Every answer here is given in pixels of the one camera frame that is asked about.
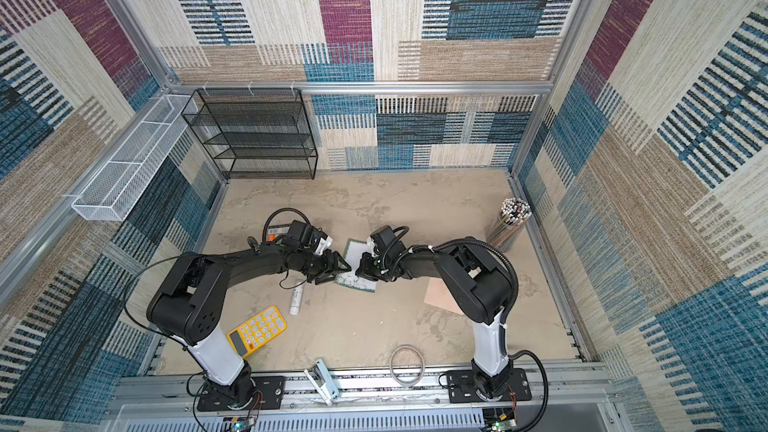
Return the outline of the white letter with green border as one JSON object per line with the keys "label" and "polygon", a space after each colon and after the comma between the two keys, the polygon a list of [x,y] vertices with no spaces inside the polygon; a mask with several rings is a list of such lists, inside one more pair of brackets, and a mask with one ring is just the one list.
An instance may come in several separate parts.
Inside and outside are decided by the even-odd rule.
{"label": "white letter with green border", "polygon": [[347,241],[343,256],[350,264],[352,271],[339,274],[335,279],[335,283],[349,289],[374,293],[376,290],[376,283],[374,281],[360,279],[355,275],[355,271],[361,263],[361,259],[358,256],[358,244],[363,242],[365,241],[354,239],[349,239]]}

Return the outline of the pink envelope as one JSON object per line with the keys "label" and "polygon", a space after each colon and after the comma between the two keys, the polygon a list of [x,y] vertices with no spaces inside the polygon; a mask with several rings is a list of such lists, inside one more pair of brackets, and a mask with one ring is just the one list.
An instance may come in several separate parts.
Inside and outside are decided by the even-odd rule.
{"label": "pink envelope", "polygon": [[463,314],[449,289],[439,278],[429,279],[424,296],[424,303],[455,314]]}

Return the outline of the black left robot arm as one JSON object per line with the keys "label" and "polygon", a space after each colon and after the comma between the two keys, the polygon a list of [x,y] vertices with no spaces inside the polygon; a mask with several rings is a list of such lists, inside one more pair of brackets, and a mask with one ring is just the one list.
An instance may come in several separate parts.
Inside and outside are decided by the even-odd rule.
{"label": "black left robot arm", "polygon": [[301,211],[285,207],[265,222],[259,240],[226,254],[184,253],[149,302],[146,318],[179,342],[204,372],[203,397],[233,410],[255,403],[251,367],[219,326],[229,288],[296,271],[308,283],[332,282],[352,266],[331,249],[332,238]]}

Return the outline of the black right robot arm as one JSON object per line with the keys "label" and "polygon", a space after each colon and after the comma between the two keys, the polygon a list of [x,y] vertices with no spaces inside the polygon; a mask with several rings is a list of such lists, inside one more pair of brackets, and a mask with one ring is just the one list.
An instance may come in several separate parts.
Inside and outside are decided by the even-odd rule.
{"label": "black right robot arm", "polygon": [[444,374],[452,403],[530,401],[531,386],[525,371],[514,367],[529,351],[507,350],[507,320],[517,302],[520,284],[503,252],[473,237],[439,245],[402,242],[405,226],[385,226],[368,243],[354,268],[370,281],[395,282],[421,277],[439,278],[460,311],[473,323],[474,355],[469,370]]}

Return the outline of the white glue stick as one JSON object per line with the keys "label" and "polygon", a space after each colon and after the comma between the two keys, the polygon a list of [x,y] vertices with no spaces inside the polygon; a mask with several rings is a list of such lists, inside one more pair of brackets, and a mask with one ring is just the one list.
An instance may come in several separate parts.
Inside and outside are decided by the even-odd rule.
{"label": "white glue stick", "polygon": [[289,314],[292,316],[296,316],[300,312],[301,304],[302,304],[302,297],[303,297],[303,290],[304,290],[304,282],[299,281],[293,288],[292,288],[292,297],[291,302],[289,306]]}

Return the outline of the pack of coloured markers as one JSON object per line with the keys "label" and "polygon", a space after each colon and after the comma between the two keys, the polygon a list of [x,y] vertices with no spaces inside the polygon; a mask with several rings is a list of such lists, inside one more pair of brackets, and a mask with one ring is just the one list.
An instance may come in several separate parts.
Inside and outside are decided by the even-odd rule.
{"label": "pack of coloured markers", "polygon": [[289,224],[270,225],[267,228],[267,241],[274,241],[278,236],[285,235],[290,229]]}

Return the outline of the yellow calculator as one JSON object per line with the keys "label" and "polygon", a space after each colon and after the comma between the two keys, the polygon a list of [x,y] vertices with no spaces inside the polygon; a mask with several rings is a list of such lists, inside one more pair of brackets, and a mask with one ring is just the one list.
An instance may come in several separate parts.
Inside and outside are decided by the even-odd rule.
{"label": "yellow calculator", "polygon": [[271,305],[227,333],[235,352],[243,359],[266,346],[287,329],[277,306]]}

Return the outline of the light blue stapler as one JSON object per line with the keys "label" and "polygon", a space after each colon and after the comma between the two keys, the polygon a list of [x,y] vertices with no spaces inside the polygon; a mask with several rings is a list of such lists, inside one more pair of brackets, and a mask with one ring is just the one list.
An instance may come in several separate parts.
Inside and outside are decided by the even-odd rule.
{"label": "light blue stapler", "polygon": [[339,388],[323,359],[318,358],[311,368],[304,370],[304,375],[326,405],[337,401]]}

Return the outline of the cup of pencils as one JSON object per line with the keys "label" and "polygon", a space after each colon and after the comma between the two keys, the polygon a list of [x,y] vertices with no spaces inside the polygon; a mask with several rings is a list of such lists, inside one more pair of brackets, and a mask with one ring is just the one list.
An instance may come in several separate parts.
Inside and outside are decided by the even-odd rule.
{"label": "cup of pencils", "polygon": [[512,249],[517,236],[532,214],[531,206],[520,198],[507,198],[486,231],[486,242],[502,252]]}

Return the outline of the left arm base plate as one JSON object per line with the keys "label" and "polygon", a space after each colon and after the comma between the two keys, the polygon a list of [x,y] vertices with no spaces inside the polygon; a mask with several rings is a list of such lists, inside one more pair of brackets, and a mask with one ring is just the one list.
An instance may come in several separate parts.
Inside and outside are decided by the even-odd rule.
{"label": "left arm base plate", "polygon": [[205,380],[198,393],[197,412],[278,410],[283,400],[285,376],[251,376],[223,386]]}

